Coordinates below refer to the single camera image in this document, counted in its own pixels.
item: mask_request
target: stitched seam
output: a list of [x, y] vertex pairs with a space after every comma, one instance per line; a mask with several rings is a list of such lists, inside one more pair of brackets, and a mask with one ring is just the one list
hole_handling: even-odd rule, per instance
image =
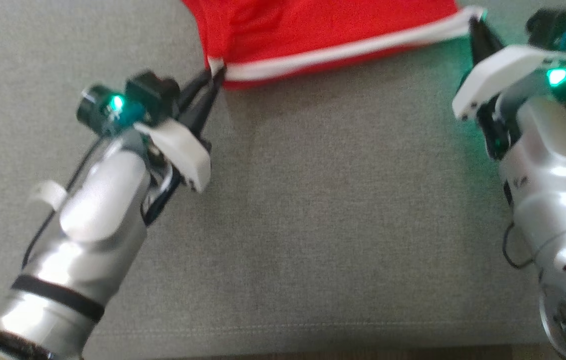
[[489, 321], [471, 321], [471, 320], [450, 320], [450, 321], [379, 321], [379, 322], [333, 322], [333, 323], [285, 323], [285, 324], [269, 324], [269, 325], [240, 325], [240, 326], [213, 326], [213, 327], [193, 327], [193, 328], [172, 328], [172, 329], [139, 329], [126, 330], [121, 332], [105, 332], [95, 331], [93, 335], [99, 337], [191, 337], [201, 335], [231, 335], [243, 333], [274, 333], [282, 331], [318, 331], [318, 330], [353, 330], [364, 328], [373, 328], [379, 330], [381, 328], [389, 328], [395, 326], [423, 326], [423, 325], [439, 325], [439, 324], [535, 324], [537, 319], [522, 320], [489, 320]]

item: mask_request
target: red cloth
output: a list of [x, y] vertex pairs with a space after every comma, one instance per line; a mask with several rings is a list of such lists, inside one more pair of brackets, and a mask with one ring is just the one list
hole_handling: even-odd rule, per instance
[[[243, 64], [407, 30], [456, 14], [454, 0], [183, 0], [196, 18], [205, 58]], [[382, 57], [388, 48], [309, 66], [282, 77]], [[261, 84], [226, 82], [229, 87]]]

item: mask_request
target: wooden floor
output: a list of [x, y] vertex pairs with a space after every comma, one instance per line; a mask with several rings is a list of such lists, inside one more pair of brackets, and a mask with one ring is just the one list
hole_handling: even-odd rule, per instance
[[196, 358], [191, 360], [560, 360], [546, 344], [409, 351], [289, 353]]

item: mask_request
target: red garment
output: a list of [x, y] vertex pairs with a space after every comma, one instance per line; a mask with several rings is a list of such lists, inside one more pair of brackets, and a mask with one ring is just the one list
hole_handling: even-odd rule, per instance
[[[369, 50], [359, 46], [358, 52], [348, 55], [342, 53], [348, 50], [339, 46], [435, 23], [457, 14], [458, 7], [454, 0], [183, 2], [198, 23], [205, 58], [221, 59], [228, 66], [225, 85], [230, 88], [250, 87], [300, 73], [346, 66], [466, 32], [450, 28], [439, 31], [440, 38], [420, 41], [417, 37], [388, 47], [371, 44]], [[313, 51], [325, 49], [334, 49], [337, 53], [313, 54]], [[308, 56], [301, 59], [294, 57], [306, 54]], [[276, 63], [261, 64], [264, 60], [275, 60]]]

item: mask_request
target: gray tablecloth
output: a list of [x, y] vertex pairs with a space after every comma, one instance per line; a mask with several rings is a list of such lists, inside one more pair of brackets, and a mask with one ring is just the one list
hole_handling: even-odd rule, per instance
[[[566, 0], [475, 3], [514, 43]], [[64, 183], [94, 138], [81, 90], [202, 64], [176, 0], [0, 0], [0, 298], [43, 218], [29, 189]], [[534, 271], [500, 253], [497, 166], [450, 110], [468, 67], [457, 39], [223, 93], [208, 191], [181, 189], [150, 229], [87, 358], [542, 340]]]

